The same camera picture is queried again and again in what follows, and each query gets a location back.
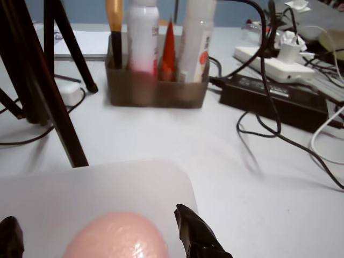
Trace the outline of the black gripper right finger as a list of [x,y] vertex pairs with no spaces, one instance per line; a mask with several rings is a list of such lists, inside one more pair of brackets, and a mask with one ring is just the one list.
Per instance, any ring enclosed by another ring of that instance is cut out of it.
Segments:
[[232,255],[218,242],[208,224],[192,209],[177,204],[174,215],[186,257],[232,258]]

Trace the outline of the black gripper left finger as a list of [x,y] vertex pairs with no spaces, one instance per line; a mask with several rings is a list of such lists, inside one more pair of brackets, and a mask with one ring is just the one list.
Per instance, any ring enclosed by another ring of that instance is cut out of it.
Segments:
[[23,257],[23,231],[16,217],[1,221],[1,257]]

